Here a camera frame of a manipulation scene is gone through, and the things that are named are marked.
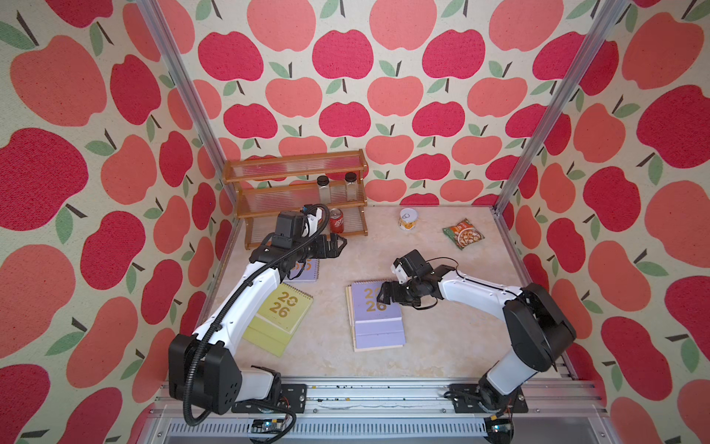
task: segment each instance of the metal vent grille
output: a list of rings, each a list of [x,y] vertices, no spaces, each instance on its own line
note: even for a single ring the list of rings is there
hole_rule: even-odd
[[[225,418],[206,420],[189,427],[173,419],[170,436],[257,437],[248,433],[251,419]],[[482,418],[299,418],[286,437],[291,438],[416,438],[486,436]]]

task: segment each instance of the red soda can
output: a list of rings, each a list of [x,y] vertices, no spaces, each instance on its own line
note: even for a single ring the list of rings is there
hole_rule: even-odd
[[[343,212],[337,208],[330,210],[330,232],[341,234],[345,230]]]

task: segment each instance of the marble tabletop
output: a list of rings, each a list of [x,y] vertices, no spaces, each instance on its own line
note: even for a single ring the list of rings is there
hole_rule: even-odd
[[[284,355],[276,357],[242,340],[236,354],[238,365],[242,368],[260,365],[284,376],[482,376],[510,349],[506,326],[488,313],[447,300],[439,301],[432,310],[402,309],[407,340],[404,347],[353,351],[345,287],[354,281],[394,279],[390,265],[412,249],[418,249],[425,259],[452,257],[466,274],[520,285],[487,207],[419,207],[417,211],[418,225],[412,232],[404,232],[398,226],[400,207],[367,207],[369,235],[351,237],[339,258],[321,260],[317,282],[291,284],[313,296],[313,304]],[[464,218],[485,239],[459,250],[442,228]],[[251,251],[244,250],[244,231],[239,233],[226,265],[214,307],[231,293],[249,261]]]

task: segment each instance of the black cable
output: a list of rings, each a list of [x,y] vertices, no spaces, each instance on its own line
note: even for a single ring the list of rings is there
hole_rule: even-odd
[[[284,259],[292,256],[293,254],[298,253],[299,251],[305,249],[313,242],[315,242],[316,238],[321,234],[321,232],[323,232],[325,227],[328,225],[328,222],[330,221],[330,213],[328,207],[323,204],[313,205],[308,210],[307,214],[317,208],[323,210],[324,214],[322,225],[315,230],[315,233],[312,236],[309,236],[306,241],[303,242],[301,245],[288,250],[287,252],[272,260],[271,262],[264,264],[260,269],[254,271],[251,275],[249,275],[248,278],[244,279],[241,285],[231,294],[231,296],[229,296],[229,300],[226,304],[224,304],[224,307],[222,307],[222,309],[219,311],[216,318],[209,326],[209,329],[207,329],[207,332],[202,337],[202,340],[200,340],[200,343],[198,344],[197,349],[195,350],[195,355],[192,357],[192,361],[190,362],[190,367],[187,369],[187,376],[185,377],[185,391],[182,395],[182,416],[185,419],[187,425],[199,425],[208,417],[210,413],[209,410],[205,409],[198,417],[195,418],[194,416],[192,416],[192,404],[190,403],[190,396],[192,395],[192,386],[195,382],[195,375],[197,374],[197,366],[199,365],[200,361],[206,353],[207,345],[209,344],[209,339],[222,326],[222,321],[224,320],[224,317],[226,316],[229,309],[233,306],[239,295],[241,295],[241,293],[246,290],[246,287],[250,286],[253,283],[254,279],[256,279],[264,271],[268,270],[269,268],[272,268],[275,265],[278,265]]]
[[[271,438],[266,439],[266,440],[255,440],[254,438],[249,438],[249,440],[250,440],[252,443],[254,443],[254,444],[271,444],[271,443],[274,443],[275,441],[278,441],[278,440],[280,440],[281,438],[283,438],[283,436],[284,436],[286,433],[290,432],[291,429],[293,428],[293,426],[296,424],[296,414],[293,413],[293,411],[290,410],[289,408],[284,408],[284,407],[281,407],[281,406],[273,406],[273,405],[271,405],[271,404],[269,404],[269,403],[266,403],[266,402],[264,402],[264,401],[262,401],[262,400],[260,400],[260,399],[249,399],[248,401],[242,401],[242,402],[251,404],[252,406],[257,406],[257,407],[261,407],[261,408],[266,408],[266,409],[268,409],[268,410],[277,411],[277,412],[279,412],[279,413],[284,413],[286,416],[290,416],[290,417],[291,417],[291,422],[289,422],[289,424],[288,424],[282,431],[276,433],[276,434],[275,434],[274,436],[272,436]]]

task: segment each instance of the black mounting plate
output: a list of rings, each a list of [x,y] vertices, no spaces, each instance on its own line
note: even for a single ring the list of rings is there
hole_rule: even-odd
[[[463,391],[464,393],[470,393],[474,394],[476,393],[476,387],[478,384],[451,384],[449,385],[449,390],[452,391]],[[518,389],[518,395],[523,394],[523,389]],[[454,411],[456,413],[488,413],[485,410],[483,410],[478,403],[475,404],[467,404],[465,401],[460,400],[460,401],[454,401],[452,400],[452,403],[454,404]],[[525,400],[525,397],[523,396],[523,400],[520,400],[518,397],[515,399],[515,402],[511,402],[511,404],[508,405],[510,407],[511,411],[513,413],[527,413],[528,412],[528,403]]]
[[[308,388],[306,384],[281,384],[281,396],[279,399],[286,398],[288,402],[280,400],[279,407],[289,408],[293,413],[303,413],[306,407],[306,394]],[[261,407],[252,406],[249,402],[240,402],[234,404],[231,408],[232,413],[269,413]]]

